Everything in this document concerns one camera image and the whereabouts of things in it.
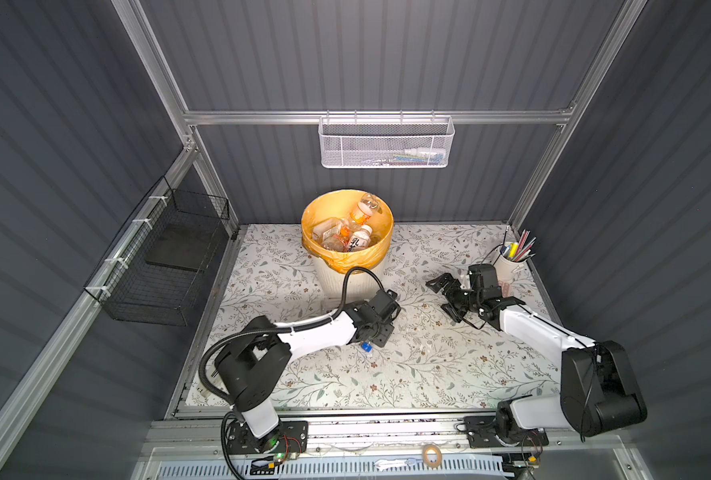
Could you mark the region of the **orange cap clear bottle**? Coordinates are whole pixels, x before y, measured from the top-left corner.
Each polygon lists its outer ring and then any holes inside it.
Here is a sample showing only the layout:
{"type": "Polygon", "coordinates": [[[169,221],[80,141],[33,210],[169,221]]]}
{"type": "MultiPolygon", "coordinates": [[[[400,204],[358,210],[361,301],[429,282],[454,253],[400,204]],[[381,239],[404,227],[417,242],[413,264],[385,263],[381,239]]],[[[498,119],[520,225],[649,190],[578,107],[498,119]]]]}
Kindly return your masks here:
{"type": "Polygon", "coordinates": [[[381,213],[381,202],[375,196],[365,193],[350,210],[349,220],[357,225],[365,225],[371,217],[379,213],[381,213]]]}

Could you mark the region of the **orange milk tea bottle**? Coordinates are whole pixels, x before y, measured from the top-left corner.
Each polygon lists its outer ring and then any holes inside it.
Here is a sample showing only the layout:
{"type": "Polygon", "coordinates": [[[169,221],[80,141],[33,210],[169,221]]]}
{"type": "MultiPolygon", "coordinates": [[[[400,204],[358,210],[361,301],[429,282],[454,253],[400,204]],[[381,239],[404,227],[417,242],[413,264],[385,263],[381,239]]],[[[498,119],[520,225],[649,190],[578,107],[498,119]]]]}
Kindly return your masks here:
{"type": "Polygon", "coordinates": [[[361,228],[355,230],[348,240],[346,251],[357,252],[369,248],[369,244],[371,244],[371,234],[373,234],[373,228],[369,225],[363,225],[361,228]]]}

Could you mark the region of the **green lime label bottle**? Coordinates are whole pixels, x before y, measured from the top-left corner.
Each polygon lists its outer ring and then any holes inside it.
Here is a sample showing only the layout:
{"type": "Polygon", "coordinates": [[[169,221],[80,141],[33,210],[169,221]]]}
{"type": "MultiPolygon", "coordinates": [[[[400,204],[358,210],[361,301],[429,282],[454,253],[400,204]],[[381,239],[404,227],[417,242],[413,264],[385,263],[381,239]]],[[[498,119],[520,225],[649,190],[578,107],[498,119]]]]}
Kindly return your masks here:
{"type": "Polygon", "coordinates": [[[333,235],[338,235],[344,239],[348,239],[351,234],[349,223],[342,218],[331,217],[316,224],[312,230],[312,239],[319,244],[323,244],[325,240],[333,235]]]}

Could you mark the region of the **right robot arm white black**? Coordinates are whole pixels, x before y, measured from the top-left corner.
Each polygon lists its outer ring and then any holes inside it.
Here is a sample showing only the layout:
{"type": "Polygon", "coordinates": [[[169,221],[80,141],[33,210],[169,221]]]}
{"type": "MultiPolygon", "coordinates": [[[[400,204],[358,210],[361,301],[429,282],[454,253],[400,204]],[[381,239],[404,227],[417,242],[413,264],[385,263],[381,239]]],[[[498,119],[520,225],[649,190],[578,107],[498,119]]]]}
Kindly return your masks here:
{"type": "Polygon", "coordinates": [[[513,444],[539,430],[571,429],[582,438],[643,423],[649,412],[625,348],[597,341],[547,320],[519,298],[503,296],[495,268],[473,264],[465,285],[449,273],[425,283],[443,294],[441,310],[457,323],[481,322],[531,346],[559,368],[559,392],[497,405],[495,435],[513,444]]]}

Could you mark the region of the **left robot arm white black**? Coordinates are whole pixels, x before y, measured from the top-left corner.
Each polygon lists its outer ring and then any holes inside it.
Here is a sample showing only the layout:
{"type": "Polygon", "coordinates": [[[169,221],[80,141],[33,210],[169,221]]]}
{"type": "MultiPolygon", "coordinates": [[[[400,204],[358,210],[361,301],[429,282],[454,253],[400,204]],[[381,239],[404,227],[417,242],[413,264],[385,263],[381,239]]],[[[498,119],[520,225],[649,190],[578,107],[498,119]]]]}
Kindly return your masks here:
{"type": "Polygon", "coordinates": [[[287,365],[321,350],[363,342],[383,347],[401,313],[397,292],[377,290],[373,298],[344,304],[323,316],[278,326],[259,316],[204,358],[212,366],[238,421],[260,448],[267,450],[280,435],[280,420],[270,396],[287,365]]]}

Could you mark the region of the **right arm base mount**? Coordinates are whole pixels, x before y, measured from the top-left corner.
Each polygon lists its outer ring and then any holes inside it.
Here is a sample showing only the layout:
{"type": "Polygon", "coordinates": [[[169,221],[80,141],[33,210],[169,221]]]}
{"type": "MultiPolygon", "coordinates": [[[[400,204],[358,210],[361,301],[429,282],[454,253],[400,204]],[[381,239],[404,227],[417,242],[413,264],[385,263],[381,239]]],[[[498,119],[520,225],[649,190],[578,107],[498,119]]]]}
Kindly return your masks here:
{"type": "Polygon", "coordinates": [[[467,436],[471,448],[535,447],[541,451],[549,445],[545,430],[519,427],[507,414],[463,417],[461,433],[467,436]]]}

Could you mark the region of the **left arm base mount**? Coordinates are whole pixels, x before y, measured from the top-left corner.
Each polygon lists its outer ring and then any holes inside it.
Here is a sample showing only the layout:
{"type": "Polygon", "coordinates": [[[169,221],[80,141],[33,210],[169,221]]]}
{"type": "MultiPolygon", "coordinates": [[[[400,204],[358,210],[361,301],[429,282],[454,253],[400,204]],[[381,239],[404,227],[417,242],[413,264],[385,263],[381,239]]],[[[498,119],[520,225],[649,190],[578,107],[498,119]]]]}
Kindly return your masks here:
{"type": "Polygon", "coordinates": [[[269,434],[255,437],[247,425],[233,422],[226,430],[229,454],[304,453],[309,424],[306,421],[281,421],[269,434]]]}

